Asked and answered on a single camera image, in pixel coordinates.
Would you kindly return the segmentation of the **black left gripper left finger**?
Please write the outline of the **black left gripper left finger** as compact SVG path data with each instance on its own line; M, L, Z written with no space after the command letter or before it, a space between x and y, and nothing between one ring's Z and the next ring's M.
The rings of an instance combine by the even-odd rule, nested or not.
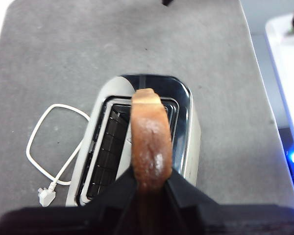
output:
M81 207L22 208L0 218L0 235L136 235L132 207L136 190L128 168L89 204Z

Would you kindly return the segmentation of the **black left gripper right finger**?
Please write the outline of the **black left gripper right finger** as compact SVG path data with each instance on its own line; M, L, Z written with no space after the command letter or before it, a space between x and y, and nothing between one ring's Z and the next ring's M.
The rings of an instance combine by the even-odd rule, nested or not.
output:
M219 204L176 170L166 182L168 235L294 235L294 209L275 204Z

